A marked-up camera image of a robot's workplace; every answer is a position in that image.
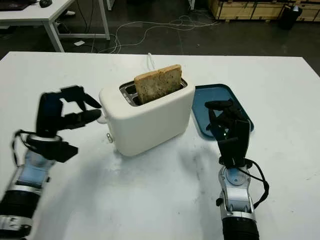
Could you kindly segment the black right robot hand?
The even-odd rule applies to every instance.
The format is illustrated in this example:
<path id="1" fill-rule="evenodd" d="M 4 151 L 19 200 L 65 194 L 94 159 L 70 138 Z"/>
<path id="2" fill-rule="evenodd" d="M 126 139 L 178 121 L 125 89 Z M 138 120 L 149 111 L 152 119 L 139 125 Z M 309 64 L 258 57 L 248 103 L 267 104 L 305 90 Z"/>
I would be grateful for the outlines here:
<path id="1" fill-rule="evenodd" d="M 249 118 L 232 99 L 207 101 L 204 106 L 209 117 L 206 130 L 217 141 L 219 163 L 227 169 L 244 167 L 251 132 Z"/>

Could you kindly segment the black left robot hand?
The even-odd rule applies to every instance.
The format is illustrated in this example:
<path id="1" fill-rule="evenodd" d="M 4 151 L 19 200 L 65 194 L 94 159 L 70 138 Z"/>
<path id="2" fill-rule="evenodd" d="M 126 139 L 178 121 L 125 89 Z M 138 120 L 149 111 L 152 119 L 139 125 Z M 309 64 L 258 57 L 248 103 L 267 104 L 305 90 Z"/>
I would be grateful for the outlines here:
<path id="1" fill-rule="evenodd" d="M 81 112 L 62 115 L 63 102 L 75 102 Z M 85 93 L 82 86 L 61 88 L 59 92 L 45 92 L 41 95 L 36 119 L 36 134 L 53 138 L 61 130 L 84 127 L 101 116 L 102 106 L 92 96 Z"/>

